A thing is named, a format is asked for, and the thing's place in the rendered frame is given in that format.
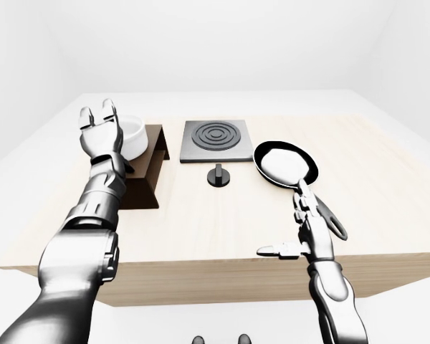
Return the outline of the flat dark stove plate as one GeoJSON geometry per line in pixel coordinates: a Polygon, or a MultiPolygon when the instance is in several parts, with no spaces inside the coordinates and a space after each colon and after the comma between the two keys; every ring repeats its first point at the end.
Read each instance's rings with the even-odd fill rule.
{"type": "Polygon", "coordinates": [[[252,142],[245,120],[187,120],[181,163],[253,161],[252,142]]]}

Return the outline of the white bowl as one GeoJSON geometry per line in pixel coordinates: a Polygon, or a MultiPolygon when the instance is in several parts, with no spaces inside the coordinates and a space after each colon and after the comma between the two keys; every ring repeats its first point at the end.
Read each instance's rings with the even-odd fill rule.
{"type": "Polygon", "coordinates": [[[148,148],[148,136],[143,120],[134,115],[120,115],[119,125],[123,131],[122,156],[131,161],[142,155],[148,148]]]}

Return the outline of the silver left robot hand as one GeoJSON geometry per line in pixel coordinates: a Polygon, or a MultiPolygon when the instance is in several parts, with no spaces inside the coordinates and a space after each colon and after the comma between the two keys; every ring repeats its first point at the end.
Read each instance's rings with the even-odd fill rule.
{"type": "Polygon", "coordinates": [[[123,131],[119,125],[116,107],[111,99],[102,102],[101,119],[96,120],[89,107],[80,111],[79,127],[82,149],[91,159],[120,153],[123,131]]]}

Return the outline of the round black stove knob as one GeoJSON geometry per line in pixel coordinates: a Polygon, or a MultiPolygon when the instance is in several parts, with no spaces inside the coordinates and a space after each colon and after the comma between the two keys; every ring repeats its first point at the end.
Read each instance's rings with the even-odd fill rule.
{"type": "Polygon", "coordinates": [[[230,174],[226,169],[222,168],[220,163],[217,163],[215,168],[208,172],[207,181],[211,186],[221,188],[230,182],[230,174]]]}

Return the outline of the dark brown wooden cabinet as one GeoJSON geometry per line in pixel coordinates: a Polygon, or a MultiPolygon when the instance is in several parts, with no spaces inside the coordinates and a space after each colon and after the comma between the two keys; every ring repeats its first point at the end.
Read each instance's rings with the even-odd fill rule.
{"type": "Polygon", "coordinates": [[[148,135],[148,147],[145,152],[130,161],[133,173],[126,174],[126,192],[120,209],[158,209],[155,195],[158,177],[164,161],[170,159],[163,126],[154,124],[145,126],[148,135]]]}

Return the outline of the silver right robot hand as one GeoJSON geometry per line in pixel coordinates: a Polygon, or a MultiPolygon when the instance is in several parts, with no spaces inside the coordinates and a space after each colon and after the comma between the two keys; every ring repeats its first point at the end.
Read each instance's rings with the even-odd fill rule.
{"type": "Polygon", "coordinates": [[[260,247],[257,255],[278,257],[279,259],[298,259],[305,256],[309,263],[319,260],[334,260],[333,242],[324,217],[317,210],[317,199],[309,186],[301,178],[293,196],[295,221],[300,225],[298,237],[300,243],[260,247]]]}

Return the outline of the black frying pan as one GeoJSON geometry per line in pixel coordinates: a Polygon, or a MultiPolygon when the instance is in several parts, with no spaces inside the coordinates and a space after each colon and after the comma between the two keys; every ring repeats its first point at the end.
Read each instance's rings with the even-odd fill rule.
{"type": "MultiPolygon", "coordinates": [[[[319,168],[313,157],[292,143],[269,140],[260,143],[254,149],[253,161],[263,178],[270,183],[295,190],[294,207],[295,210],[301,211],[298,208],[299,201],[295,198],[300,194],[298,182],[302,179],[309,186],[317,180],[319,174],[319,168]]],[[[317,195],[315,199],[316,210],[324,218],[329,230],[339,239],[347,240],[347,231],[337,216],[317,195]]]]}

